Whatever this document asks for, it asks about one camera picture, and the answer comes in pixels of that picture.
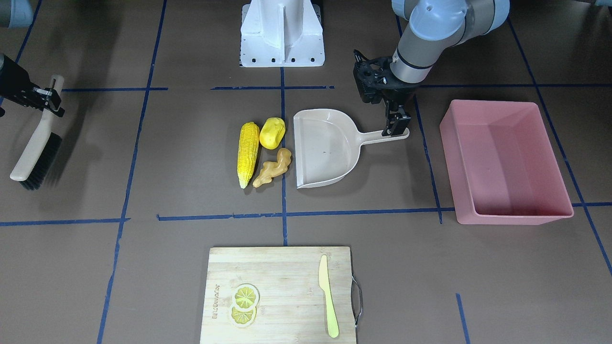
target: brush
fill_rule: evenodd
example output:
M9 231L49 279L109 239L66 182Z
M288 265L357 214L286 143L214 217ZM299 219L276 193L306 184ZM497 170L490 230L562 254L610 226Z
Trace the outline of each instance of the brush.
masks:
M58 95L62 91L64 78L60 75L51 77L51 88ZM58 154L62 138L51 132L51 125L55 114L44 109L42 117L36 130L30 137L28 145L21 153L21 157L10 174L10 178L18 181L28 190L37 190L41 185L47 172L51 169L53 161Z

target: metal handle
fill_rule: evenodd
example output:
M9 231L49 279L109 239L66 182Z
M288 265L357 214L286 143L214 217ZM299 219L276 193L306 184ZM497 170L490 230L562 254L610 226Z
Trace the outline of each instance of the metal handle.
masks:
M353 284L357 286L357 290L359 292L359 314L355 315L355 308L353 308L353 315L355 316L355 328L357 328L357 325L359 324L359 320L361 319L361 314L364 313L364 295L361 292L361 286L355 279L355 276L352 276L352 277L353 277Z

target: corn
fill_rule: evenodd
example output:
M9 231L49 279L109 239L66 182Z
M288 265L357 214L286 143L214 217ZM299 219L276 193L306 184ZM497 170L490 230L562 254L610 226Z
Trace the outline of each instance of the corn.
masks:
M241 188L246 188L253 176L257 150L259 149L259 127L253 122L245 123L240 129L238 143L238 181Z

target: cutting board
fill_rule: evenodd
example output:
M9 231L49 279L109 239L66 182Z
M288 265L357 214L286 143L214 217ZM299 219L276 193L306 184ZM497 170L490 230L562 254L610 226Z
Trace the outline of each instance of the cutting board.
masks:
M319 262L327 255L340 334L327 334ZM200 344L356 344L349 247L214 247L208 260ZM236 288L259 291L255 319L238 327L231 317Z

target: floor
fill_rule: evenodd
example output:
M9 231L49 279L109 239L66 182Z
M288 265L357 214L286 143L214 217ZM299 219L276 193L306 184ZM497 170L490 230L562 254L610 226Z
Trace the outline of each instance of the floor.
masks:
M8 178L39 113L0 119L0 343L198 343L209 249L348 245L360 343L611 343L612 18L583 2L512 1L510 20L449 48L407 140L366 146L344 180L260 189L235 175L240 126L336 108L362 131L352 51L390 55L387 1L323 7L326 61L245 69L245 0L33 0L0 48L46 84L65 76L62 148L42 188ZM457 223L438 125L452 99L539 105L575 215ZM261 161L274 153L263 151Z

